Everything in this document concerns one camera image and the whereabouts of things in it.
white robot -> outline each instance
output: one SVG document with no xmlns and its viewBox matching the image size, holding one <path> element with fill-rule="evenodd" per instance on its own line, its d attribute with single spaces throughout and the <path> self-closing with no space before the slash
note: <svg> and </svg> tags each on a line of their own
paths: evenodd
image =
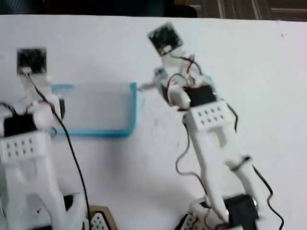
<svg viewBox="0 0 307 230">
<path fill-rule="evenodd" d="M 51 161 L 49 130 L 62 124 L 63 101 L 51 93 L 46 50 L 18 50 L 17 72 L 31 102 L 0 120 L 0 229 L 88 229 L 84 196 L 63 197 Z"/>
<path fill-rule="evenodd" d="M 178 168 L 177 171 L 181 175 L 197 176 L 205 191 L 204 198 L 191 204 L 176 230 L 215 230 L 219 227 L 234 230 L 273 229 L 269 227 L 270 211 L 281 218 L 281 230 L 283 218 L 270 205 L 272 189 L 237 140 L 237 115 L 234 110 L 220 98 L 213 81 L 202 72 L 195 57 L 184 57 L 181 50 L 183 42 L 171 23 L 150 32 L 148 38 L 161 56 L 163 66 L 155 70 L 152 83 L 141 86 L 140 90 L 154 86 L 170 106 L 185 111 L 183 123 L 188 139 L 190 137 L 192 140 L 201 176 L 191 172 L 181 173 Z M 212 134 L 217 136 L 218 146 L 212 142 Z M 221 176 L 218 161 L 235 173 L 245 194 L 223 199 L 218 184 Z M 269 189 L 269 198 L 264 196 L 261 183 L 265 183 Z"/>
</svg>

red wire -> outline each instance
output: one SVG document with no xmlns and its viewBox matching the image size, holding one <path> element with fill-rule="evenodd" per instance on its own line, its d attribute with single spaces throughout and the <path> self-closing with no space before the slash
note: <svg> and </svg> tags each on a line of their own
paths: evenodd
<svg viewBox="0 0 307 230">
<path fill-rule="evenodd" d="M 192 61 L 190 62 L 189 66 L 188 66 L 188 68 L 187 68 L 187 73 L 190 71 L 190 68 L 191 68 L 191 66 L 192 66 L 192 64 L 193 64 L 193 62 L 194 62 L 194 59 L 195 59 L 195 55 L 191 55 L 189 58 L 190 58 Z"/>
</svg>

black wire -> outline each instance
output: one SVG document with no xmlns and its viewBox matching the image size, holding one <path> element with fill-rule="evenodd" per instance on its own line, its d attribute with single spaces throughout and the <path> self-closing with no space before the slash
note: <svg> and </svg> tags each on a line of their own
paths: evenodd
<svg viewBox="0 0 307 230">
<path fill-rule="evenodd" d="M 271 188 L 271 186 L 269 185 L 269 183 L 264 179 L 264 177 L 261 175 L 261 173 L 256 169 L 256 167 L 253 165 L 253 168 L 254 168 L 254 171 L 255 173 L 257 174 L 257 176 L 262 180 L 262 182 L 265 184 L 265 186 L 268 188 L 269 192 L 270 192 L 270 195 L 269 197 L 267 198 L 267 204 L 270 208 L 270 210 L 275 213 L 275 215 L 277 215 L 279 217 L 279 219 L 282 221 L 282 223 L 280 224 L 279 226 L 279 230 L 282 230 L 283 229 L 283 225 L 284 225 L 284 219 L 283 217 L 271 206 L 271 203 L 270 203 L 270 200 L 271 198 L 273 197 L 274 193 L 273 193 L 273 190 Z"/>
<path fill-rule="evenodd" d="M 237 128 L 237 124 L 238 124 L 238 115 L 236 114 L 236 112 L 234 111 L 234 109 L 229 105 L 227 104 L 228 108 L 231 110 L 231 112 L 235 115 L 236 117 L 236 121 L 235 121 L 235 131 L 236 131 L 236 128 Z M 249 156 L 245 157 L 242 161 L 241 164 L 239 164 L 239 167 L 241 167 L 246 161 L 248 161 L 250 159 Z M 283 217 L 272 207 L 271 203 L 270 203 L 270 200 L 272 199 L 273 195 L 274 195 L 274 192 L 271 188 L 271 186 L 269 185 L 269 183 L 264 179 L 264 177 L 261 175 L 261 173 L 256 169 L 256 167 L 253 165 L 253 168 L 254 168 L 254 171 L 255 173 L 257 174 L 257 176 L 262 180 L 262 182 L 265 184 L 265 186 L 268 188 L 269 192 L 270 192 L 270 195 L 269 197 L 267 198 L 267 204 L 270 208 L 270 210 L 279 217 L 279 219 L 282 221 L 282 223 L 280 224 L 279 226 L 279 230 L 282 230 L 283 229 L 283 225 L 284 225 L 284 219 Z"/>
<path fill-rule="evenodd" d="M 201 70 L 201 66 L 193 59 L 191 58 L 188 58 L 188 57 L 178 57 L 178 56 L 173 56 L 172 54 L 170 54 L 172 58 L 176 58 L 176 59 L 182 59 L 182 60 L 185 60 L 185 61 L 189 61 L 191 62 L 192 64 L 195 64 L 198 71 L 200 72 L 200 75 L 202 75 L 202 70 Z"/>
<path fill-rule="evenodd" d="M 6 103 L 6 102 L 0 102 L 0 105 L 2 105 L 3 107 L 7 108 L 8 110 L 10 110 L 10 112 L 11 112 L 13 115 L 17 115 L 16 110 L 15 110 L 14 107 L 11 106 L 10 104 L 8 104 L 8 103 Z"/>
<path fill-rule="evenodd" d="M 236 120 L 235 120 L 235 131 L 237 129 L 237 126 L 238 126 L 238 120 L 239 120 L 239 117 L 238 115 L 236 114 L 235 110 L 227 103 L 227 106 L 228 108 L 230 109 L 230 111 L 235 115 L 236 117 Z"/>
<path fill-rule="evenodd" d="M 54 105 L 52 103 L 50 103 L 46 97 L 43 95 L 43 93 L 36 87 L 36 85 L 34 84 L 34 82 L 32 81 L 31 77 L 29 74 L 26 74 L 26 76 L 28 77 L 28 79 L 30 80 L 30 82 L 33 84 L 34 88 L 35 88 L 35 91 L 37 92 L 37 94 L 42 98 L 42 100 L 46 103 L 48 103 L 50 105 L 50 108 L 51 108 L 51 111 L 53 113 L 53 115 L 56 117 L 57 121 L 60 123 L 60 125 L 62 126 L 64 132 L 65 132 L 65 135 L 66 135 L 66 138 L 67 138 L 67 141 L 68 141 L 68 144 L 69 144 L 69 147 L 71 149 L 71 153 L 72 153 L 72 156 L 73 156 L 73 159 L 76 163 L 76 166 L 77 166 L 77 169 L 78 169 L 78 172 L 79 172 L 79 175 L 80 175 L 80 179 L 81 179 L 81 183 L 82 183 L 82 187 L 83 187 L 83 190 L 84 190 L 84 196 L 85 196 L 85 202 L 86 202 L 86 208 L 87 208 L 87 216 L 88 216 L 88 220 L 89 220 L 89 229 L 91 230 L 92 229 L 92 225 L 91 225 L 91 215 L 90 215 L 90 206 L 89 206 L 89 203 L 88 203 L 88 197 L 87 197 L 87 192 L 86 192 L 86 187 L 85 187 L 85 183 L 84 183 L 84 179 L 83 179 L 83 175 L 82 175 L 82 172 L 81 172 L 81 169 L 80 169 L 80 166 L 79 166 L 79 163 L 78 163 L 78 160 L 76 158 L 76 155 L 75 155 L 75 152 L 73 150 L 73 147 L 72 147 L 72 143 L 71 143 L 71 138 L 68 134 L 68 131 L 66 129 L 66 127 L 64 126 L 62 120 L 60 119 L 59 115 L 57 114 L 57 112 L 55 111 L 55 108 L 54 108 Z"/>
</svg>

white surface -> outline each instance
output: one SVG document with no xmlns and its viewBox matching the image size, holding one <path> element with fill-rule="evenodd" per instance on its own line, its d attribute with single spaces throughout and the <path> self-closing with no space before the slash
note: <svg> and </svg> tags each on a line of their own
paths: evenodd
<svg viewBox="0 0 307 230">
<path fill-rule="evenodd" d="M 22 88 L 13 79 L 18 82 L 16 48 L 23 46 L 47 47 L 47 71 L 55 83 L 151 80 L 161 60 L 146 35 L 168 20 L 1 16 L 1 98 L 10 99 Z M 239 139 L 275 191 L 272 205 L 285 218 L 284 230 L 304 229 L 307 23 L 171 21 L 185 50 L 195 53 L 239 114 Z M 186 134 L 181 114 L 158 92 L 145 94 L 132 137 L 72 142 L 90 203 L 109 206 L 120 230 L 171 230 L 190 202 L 202 195 L 196 179 L 176 174 L 175 160 L 186 146 Z M 53 149 L 62 188 L 81 190 L 67 141 L 56 138 Z M 180 167 L 199 170 L 193 149 Z M 225 194 L 239 187 L 234 175 L 226 174 L 221 181 Z M 272 218 L 277 229 L 280 221 Z"/>
</svg>

